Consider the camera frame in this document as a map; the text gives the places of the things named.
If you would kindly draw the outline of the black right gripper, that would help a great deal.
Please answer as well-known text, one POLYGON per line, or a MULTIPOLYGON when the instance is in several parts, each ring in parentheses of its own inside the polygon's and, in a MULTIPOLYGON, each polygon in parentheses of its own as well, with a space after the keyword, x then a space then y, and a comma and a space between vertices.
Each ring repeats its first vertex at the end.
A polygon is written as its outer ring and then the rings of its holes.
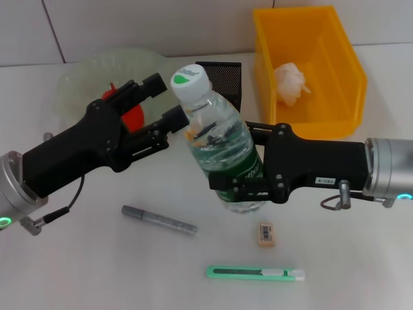
POLYGON ((361 191, 368 177, 365 144, 303 139, 286 123, 246 121, 254 145, 265 147, 262 176, 228 176, 211 172, 211 190, 229 192, 231 202, 286 203, 301 187, 336 189, 341 180, 361 191))

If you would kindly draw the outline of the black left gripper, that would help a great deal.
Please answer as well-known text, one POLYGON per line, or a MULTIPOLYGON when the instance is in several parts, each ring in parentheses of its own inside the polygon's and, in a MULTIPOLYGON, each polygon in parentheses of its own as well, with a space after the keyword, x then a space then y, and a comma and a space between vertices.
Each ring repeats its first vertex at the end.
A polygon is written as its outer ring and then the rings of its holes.
POLYGON ((23 181, 46 197, 99 167, 121 172, 131 165, 124 133, 117 110, 99 99, 73 127, 23 154, 23 181))

